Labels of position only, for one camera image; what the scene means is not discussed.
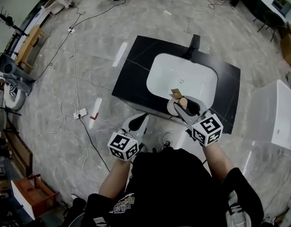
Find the faucet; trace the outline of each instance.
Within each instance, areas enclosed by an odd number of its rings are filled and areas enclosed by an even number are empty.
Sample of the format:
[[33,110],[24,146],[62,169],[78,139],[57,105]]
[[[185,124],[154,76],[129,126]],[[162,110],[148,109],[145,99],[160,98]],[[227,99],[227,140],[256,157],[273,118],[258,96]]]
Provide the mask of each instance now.
[[193,63],[196,63],[195,56],[193,54],[196,54],[200,47],[200,36],[193,35],[193,39],[191,41],[191,44],[189,45],[188,50],[182,55],[182,58],[187,59]]

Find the white cable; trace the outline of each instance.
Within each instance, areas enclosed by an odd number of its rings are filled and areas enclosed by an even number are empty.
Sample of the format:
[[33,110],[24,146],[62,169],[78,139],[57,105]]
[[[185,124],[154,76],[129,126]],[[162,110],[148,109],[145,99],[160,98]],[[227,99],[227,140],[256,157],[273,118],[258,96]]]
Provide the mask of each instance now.
[[[65,125],[66,125],[66,130],[67,130],[67,132],[74,134],[77,138],[81,139],[81,140],[85,143],[85,145],[86,145],[87,156],[86,156],[86,158],[85,158],[85,160],[84,160],[83,167],[82,167],[82,170],[83,170],[83,172],[84,172],[86,178],[89,179],[89,180],[92,180],[92,181],[96,181],[96,182],[99,182],[99,183],[103,183],[103,181],[98,181],[98,180],[92,179],[92,178],[90,178],[90,177],[88,177],[88,176],[86,175],[86,172],[85,172],[85,163],[86,163],[86,161],[87,161],[87,159],[88,159],[88,157],[89,157],[89,149],[88,149],[88,146],[87,146],[86,141],[85,141],[83,138],[79,137],[79,136],[76,135],[74,132],[69,131],[68,128],[67,128],[66,116],[69,115],[69,116],[72,117],[72,118],[73,118],[73,116],[70,115],[70,114],[68,114],[68,113],[65,114],[65,116],[62,114],[61,106],[62,106],[62,103],[63,103],[63,101],[64,101],[64,98],[65,98],[65,96],[62,98],[62,101],[61,101],[61,104],[60,104],[60,114],[61,114],[62,120],[61,120],[61,123],[60,123],[59,129],[58,129],[57,131],[55,131],[55,132],[50,132],[50,131],[45,131],[45,130],[41,131],[41,132],[39,133],[39,135],[37,136],[37,142],[38,142],[38,140],[39,140],[40,135],[41,135],[44,131],[47,132],[47,133],[50,133],[50,134],[56,134],[56,133],[58,133],[58,132],[60,131],[60,128],[61,128],[62,123],[63,123],[64,120],[65,120]],[[34,170],[35,170],[35,162],[36,162],[36,156],[37,156],[37,149],[38,149],[38,147],[36,146],[35,156],[34,156],[33,171],[32,171],[32,173],[31,173],[30,176],[33,175]]]
[[89,157],[89,148],[88,148],[88,146],[87,146],[86,141],[85,141],[83,138],[79,137],[79,136],[76,135],[74,132],[71,132],[71,131],[68,130],[68,128],[67,128],[67,121],[66,121],[66,116],[67,116],[67,115],[69,115],[70,117],[73,118],[72,115],[70,115],[70,114],[68,114],[68,113],[65,114],[65,124],[66,124],[66,130],[67,130],[67,132],[74,134],[77,138],[81,139],[81,140],[85,143],[85,145],[86,145],[86,149],[87,149],[87,157],[85,158],[84,163],[83,163],[83,172],[84,172],[86,178],[89,179],[89,180],[92,180],[92,181],[96,181],[96,182],[99,182],[99,183],[103,183],[102,181],[98,181],[98,180],[95,180],[95,179],[89,178],[89,177],[86,175],[86,172],[85,172],[85,163],[86,163],[86,161],[87,161],[87,159],[88,159],[88,157]]
[[79,103],[79,97],[78,97],[78,86],[77,86],[77,77],[76,77],[76,47],[75,47],[75,31],[74,31],[74,75],[75,75],[75,81],[76,81],[76,94],[77,94],[77,111],[80,110],[80,103]]

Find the gray marble floor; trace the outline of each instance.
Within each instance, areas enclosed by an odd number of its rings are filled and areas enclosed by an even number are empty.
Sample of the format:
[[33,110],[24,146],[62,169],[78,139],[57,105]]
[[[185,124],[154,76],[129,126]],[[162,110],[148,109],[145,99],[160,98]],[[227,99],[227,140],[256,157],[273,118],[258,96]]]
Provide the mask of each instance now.
[[[99,14],[119,3],[112,0],[74,0],[79,21]],[[126,0],[109,12],[87,20],[70,34],[43,76],[34,84],[31,95],[15,118],[25,143],[33,151],[35,172],[66,202],[71,193],[86,198],[98,191],[100,183],[85,177],[82,165],[87,155],[83,140],[67,132],[62,113],[73,114],[77,102],[75,65],[79,104],[93,111],[98,97],[103,99],[98,120],[89,130],[92,141],[111,168],[114,159],[106,147],[111,134],[126,118],[137,111],[111,92],[124,60],[137,35],[158,38],[189,46],[193,34],[201,35],[200,50],[217,56],[241,69],[238,110],[232,135],[223,135],[220,144],[234,164],[245,172],[250,184],[262,200],[266,213],[281,213],[291,197],[291,154],[272,145],[248,142],[243,139],[246,113],[252,91],[277,79],[283,79],[290,67],[282,58],[279,38],[272,43],[272,32],[263,29],[261,22],[241,2],[232,10],[226,2],[211,10],[207,0]],[[36,78],[50,62],[67,36],[67,29],[77,19],[77,10],[68,9],[50,18],[43,29],[50,37],[40,50],[32,75]],[[128,46],[117,67],[112,64],[123,42]],[[69,131],[86,140],[89,157],[85,171],[89,178],[103,181],[107,175],[103,163],[87,137],[80,121],[66,117]],[[84,118],[89,124],[89,117]],[[151,116],[145,143],[150,149],[161,146],[163,135],[174,135],[174,146],[183,147],[205,157],[184,133],[184,125]]]

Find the white sink basin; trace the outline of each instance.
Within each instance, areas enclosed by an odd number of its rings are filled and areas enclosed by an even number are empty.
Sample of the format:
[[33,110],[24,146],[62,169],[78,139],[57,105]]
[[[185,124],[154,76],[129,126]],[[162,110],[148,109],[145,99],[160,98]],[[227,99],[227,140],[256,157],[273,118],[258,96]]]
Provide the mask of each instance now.
[[178,88],[182,95],[199,99],[210,108],[214,102],[217,81],[213,69],[162,53],[154,59],[146,86],[152,94],[165,99],[171,99],[171,89]]

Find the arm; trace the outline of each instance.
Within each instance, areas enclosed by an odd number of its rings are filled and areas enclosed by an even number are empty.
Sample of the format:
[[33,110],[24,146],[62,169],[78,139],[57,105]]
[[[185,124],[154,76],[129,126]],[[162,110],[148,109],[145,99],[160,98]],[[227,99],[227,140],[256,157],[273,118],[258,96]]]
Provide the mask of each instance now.
[[114,166],[102,183],[98,194],[116,200],[126,187],[131,161],[117,159]]
[[217,142],[202,148],[212,176],[223,182],[230,170],[234,168],[231,160]]

